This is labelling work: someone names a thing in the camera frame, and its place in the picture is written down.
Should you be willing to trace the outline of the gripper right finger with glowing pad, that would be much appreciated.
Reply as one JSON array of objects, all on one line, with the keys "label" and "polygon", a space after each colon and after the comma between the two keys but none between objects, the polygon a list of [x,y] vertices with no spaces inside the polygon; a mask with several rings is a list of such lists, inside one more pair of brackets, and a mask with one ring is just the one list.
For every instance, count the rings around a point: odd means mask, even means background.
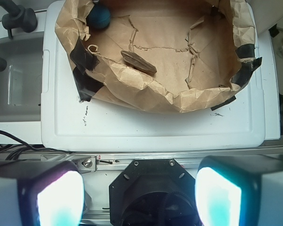
[{"label": "gripper right finger with glowing pad", "polygon": [[195,199],[205,226],[283,226],[283,154],[205,157]]}]

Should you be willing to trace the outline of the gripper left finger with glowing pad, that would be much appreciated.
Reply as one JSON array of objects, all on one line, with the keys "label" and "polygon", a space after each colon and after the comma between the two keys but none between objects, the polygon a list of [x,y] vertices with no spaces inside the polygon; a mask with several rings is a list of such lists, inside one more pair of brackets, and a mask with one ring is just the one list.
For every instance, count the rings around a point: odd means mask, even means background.
[{"label": "gripper left finger with glowing pad", "polygon": [[77,226],[83,177],[70,161],[0,161],[0,226]]}]

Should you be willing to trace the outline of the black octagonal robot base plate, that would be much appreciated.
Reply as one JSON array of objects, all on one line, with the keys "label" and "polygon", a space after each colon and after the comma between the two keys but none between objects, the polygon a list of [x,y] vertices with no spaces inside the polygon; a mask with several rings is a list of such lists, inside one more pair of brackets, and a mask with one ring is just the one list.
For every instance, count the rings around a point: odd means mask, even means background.
[{"label": "black octagonal robot base plate", "polygon": [[114,226],[200,226],[195,178],[166,159],[131,162],[109,185]]}]

